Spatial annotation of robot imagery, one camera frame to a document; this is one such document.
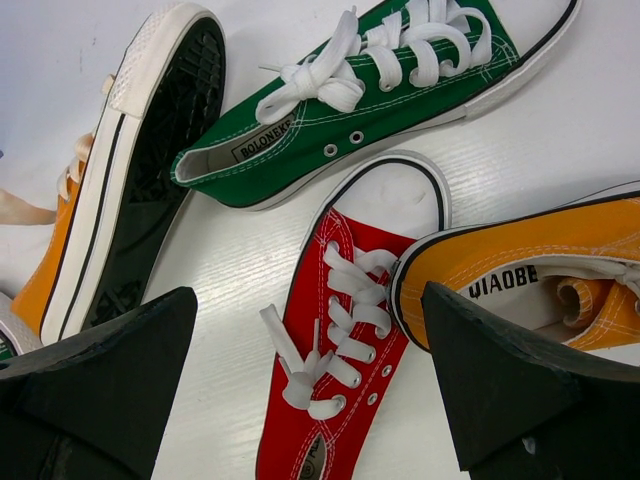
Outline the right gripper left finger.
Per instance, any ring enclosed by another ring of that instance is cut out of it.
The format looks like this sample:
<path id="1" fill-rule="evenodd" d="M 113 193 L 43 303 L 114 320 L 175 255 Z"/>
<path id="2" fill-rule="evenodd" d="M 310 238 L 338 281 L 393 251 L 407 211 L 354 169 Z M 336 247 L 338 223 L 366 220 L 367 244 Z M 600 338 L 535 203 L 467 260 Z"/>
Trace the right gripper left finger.
<path id="1" fill-rule="evenodd" d="M 150 478 L 197 308 L 194 291 L 179 287 L 1 359 L 2 478 Z"/>

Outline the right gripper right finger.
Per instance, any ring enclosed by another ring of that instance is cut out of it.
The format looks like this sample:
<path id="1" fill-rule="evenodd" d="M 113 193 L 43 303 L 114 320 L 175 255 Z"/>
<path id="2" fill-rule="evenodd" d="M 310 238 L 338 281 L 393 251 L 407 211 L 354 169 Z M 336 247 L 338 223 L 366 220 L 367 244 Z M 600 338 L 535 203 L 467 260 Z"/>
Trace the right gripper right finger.
<path id="1" fill-rule="evenodd" d="M 548 340 L 430 282 L 425 326 L 473 479 L 636 479 L 639 369 Z"/>

